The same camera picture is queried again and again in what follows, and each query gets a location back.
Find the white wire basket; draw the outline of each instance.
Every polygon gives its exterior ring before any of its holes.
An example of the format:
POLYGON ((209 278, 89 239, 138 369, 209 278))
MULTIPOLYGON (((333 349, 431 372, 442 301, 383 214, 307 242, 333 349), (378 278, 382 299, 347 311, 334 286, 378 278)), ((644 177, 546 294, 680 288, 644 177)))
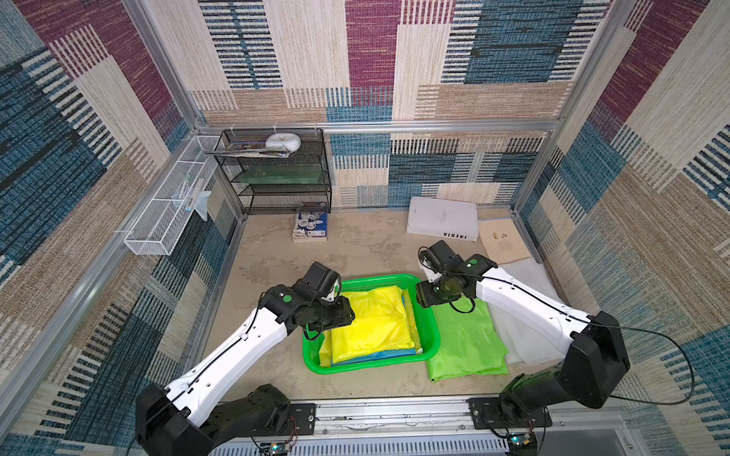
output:
POLYGON ((213 157, 205 155, 217 140, 217 136, 197 136, 167 174, 124 238, 135 255, 172 254, 194 212, 198 194, 218 165, 213 157))

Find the yellow plastic bag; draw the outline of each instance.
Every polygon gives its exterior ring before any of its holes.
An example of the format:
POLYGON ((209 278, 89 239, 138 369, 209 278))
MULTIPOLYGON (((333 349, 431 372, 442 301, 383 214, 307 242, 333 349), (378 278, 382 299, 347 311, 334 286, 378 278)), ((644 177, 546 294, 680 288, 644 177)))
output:
MULTIPOLYGON (((384 350, 415 347, 400 288, 383 287, 370 291, 346 292, 343 295, 350 300, 355 320, 352 325, 333 329, 325 339, 322 348, 329 339, 332 363, 341 363, 384 350)), ((322 361, 323 352, 320 349, 320 362, 322 361)))
POLYGON ((423 349, 420 346, 420 336, 418 335, 418 326, 415 325, 415 315, 413 313, 413 304, 410 300, 410 295, 408 294, 408 290, 401 290, 401 295, 403 297, 403 306, 406 309, 406 315, 408 316, 408 331, 410 332, 411 339, 413 339, 413 343, 415 344, 415 352, 416 354, 420 355, 423 353, 423 349))
POLYGON ((332 367, 332 335, 331 331, 322 333, 324 342, 320 347, 320 367, 332 367))

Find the book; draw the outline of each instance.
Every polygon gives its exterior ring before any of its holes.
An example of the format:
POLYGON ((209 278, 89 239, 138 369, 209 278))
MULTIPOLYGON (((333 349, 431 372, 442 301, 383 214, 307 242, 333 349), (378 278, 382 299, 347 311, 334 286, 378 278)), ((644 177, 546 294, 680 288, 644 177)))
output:
POLYGON ((407 233, 476 241, 477 205, 463 201, 413 196, 408 209, 407 233))
POLYGON ((291 235, 294 242, 327 240, 327 211, 321 209, 320 206, 303 206, 296 213, 291 235))

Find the metal bracket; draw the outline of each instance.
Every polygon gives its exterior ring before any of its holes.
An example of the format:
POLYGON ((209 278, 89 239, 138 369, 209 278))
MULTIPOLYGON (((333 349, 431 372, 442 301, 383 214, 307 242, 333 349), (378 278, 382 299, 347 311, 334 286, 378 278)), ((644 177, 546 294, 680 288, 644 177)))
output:
POLYGON ((502 419, 499 398, 472 398, 468 402, 474 429, 506 429, 508 426, 511 428, 529 428, 530 420, 533 420, 532 426, 534 428, 549 428, 553 425, 550 412, 543 414, 542 410, 530 414, 529 417, 517 425, 508 425, 502 419))
MULTIPOLYGON (((289 416, 294 418, 296 433, 300 436, 311 436, 315 433, 317 420, 317 406, 314 403, 293 403, 289 406, 289 416)), ((286 423, 285 433, 291 434, 294 423, 286 423)))

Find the green tray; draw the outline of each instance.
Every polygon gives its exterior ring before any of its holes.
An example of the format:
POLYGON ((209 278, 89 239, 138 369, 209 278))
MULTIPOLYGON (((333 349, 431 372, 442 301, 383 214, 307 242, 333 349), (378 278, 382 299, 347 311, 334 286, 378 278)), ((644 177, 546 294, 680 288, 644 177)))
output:
POLYGON ((420 345, 423 353, 420 355, 401 356, 399 358, 388 358, 386 360, 365 361, 364 363, 346 364, 343 366, 321 367, 319 360, 319 349, 324 342, 324 336, 317 337, 314 341, 308 341, 303 335, 304 340, 304 363, 316 374, 335 374, 336 372, 357 371, 359 369, 390 366, 391 364, 414 363, 416 361, 425 361, 439 351, 441 345, 441 336, 436 326, 436 318, 434 311, 424 309, 416 302, 415 285, 421 280, 410 274, 395 274, 393 276, 368 277, 366 279, 345 280, 342 282, 342 291, 368 291, 373 288, 390 287, 396 285, 402 290, 406 290, 410 296, 411 305, 413 306, 413 315, 415 317, 415 325, 418 328, 420 337, 420 345))

